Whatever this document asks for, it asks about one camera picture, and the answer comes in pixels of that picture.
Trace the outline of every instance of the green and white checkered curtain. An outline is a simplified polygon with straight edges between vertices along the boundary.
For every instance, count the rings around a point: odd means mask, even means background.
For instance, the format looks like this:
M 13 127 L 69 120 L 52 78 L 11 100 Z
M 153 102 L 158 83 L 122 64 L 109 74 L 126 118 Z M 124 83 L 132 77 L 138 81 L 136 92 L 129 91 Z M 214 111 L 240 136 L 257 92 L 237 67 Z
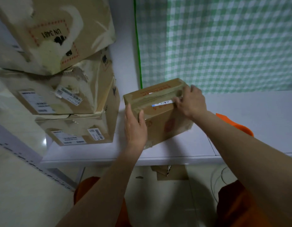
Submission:
M 135 0 L 143 87 L 292 90 L 292 0 Z

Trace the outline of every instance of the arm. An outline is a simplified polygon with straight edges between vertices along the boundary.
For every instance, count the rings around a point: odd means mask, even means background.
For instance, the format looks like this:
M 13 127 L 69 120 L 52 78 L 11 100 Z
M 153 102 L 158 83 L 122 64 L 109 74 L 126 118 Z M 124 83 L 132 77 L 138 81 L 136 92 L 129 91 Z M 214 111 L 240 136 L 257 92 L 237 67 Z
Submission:
M 128 145 L 105 175 L 66 214 L 56 227 L 115 226 L 129 177 L 147 141 L 147 126 L 141 110 L 139 121 L 130 104 L 125 109 Z
M 207 111 L 201 90 L 184 88 L 177 107 L 210 138 L 234 175 L 271 221 L 292 223 L 292 158 Z

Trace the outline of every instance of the green trim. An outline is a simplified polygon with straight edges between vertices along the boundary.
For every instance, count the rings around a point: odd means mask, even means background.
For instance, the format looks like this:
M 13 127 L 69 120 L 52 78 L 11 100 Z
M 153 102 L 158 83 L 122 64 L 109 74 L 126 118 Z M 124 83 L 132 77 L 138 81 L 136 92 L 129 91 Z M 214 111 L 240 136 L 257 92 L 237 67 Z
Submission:
M 137 27 L 136 27 L 136 1 L 133 0 L 134 5 L 134 24 L 135 24 L 135 35 L 136 35 L 136 44 L 137 44 L 137 57 L 139 59 L 139 68 L 140 68 L 140 86 L 143 88 L 142 84 L 142 69 L 141 69 L 141 57 L 140 57 L 140 47 L 139 47 L 139 37 L 137 35 Z

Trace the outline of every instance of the person's left hand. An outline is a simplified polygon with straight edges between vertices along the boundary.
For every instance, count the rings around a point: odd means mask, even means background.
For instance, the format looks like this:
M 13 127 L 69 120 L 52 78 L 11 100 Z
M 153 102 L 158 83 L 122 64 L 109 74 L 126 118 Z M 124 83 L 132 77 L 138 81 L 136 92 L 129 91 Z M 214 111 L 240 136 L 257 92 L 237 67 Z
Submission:
M 147 126 L 143 110 L 139 113 L 139 121 L 140 122 L 134 117 L 129 103 L 125 108 L 125 133 L 128 140 L 128 146 L 142 151 L 147 142 Z

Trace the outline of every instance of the brown cardboard box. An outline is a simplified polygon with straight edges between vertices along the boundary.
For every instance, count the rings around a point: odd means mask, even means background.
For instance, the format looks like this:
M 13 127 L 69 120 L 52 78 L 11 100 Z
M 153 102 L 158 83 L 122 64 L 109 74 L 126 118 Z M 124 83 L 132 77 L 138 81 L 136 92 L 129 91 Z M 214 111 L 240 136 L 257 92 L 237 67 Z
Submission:
M 182 95 L 185 85 L 181 79 L 174 79 L 124 95 L 125 104 L 131 104 L 136 118 L 140 110 L 144 110 L 148 127 L 145 149 L 191 129 L 193 122 L 171 101 L 173 97 Z
M 0 70 L 0 80 L 34 115 L 92 114 L 113 76 L 106 49 L 53 76 Z
M 115 41 L 108 0 L 0 0 L 0 67 L 56 74 Z
M 95 114 L 44 115 L 36 123 L 60 146 L 111 143 L 120 106 L 115 80 L 106 91 L 106 100 Z

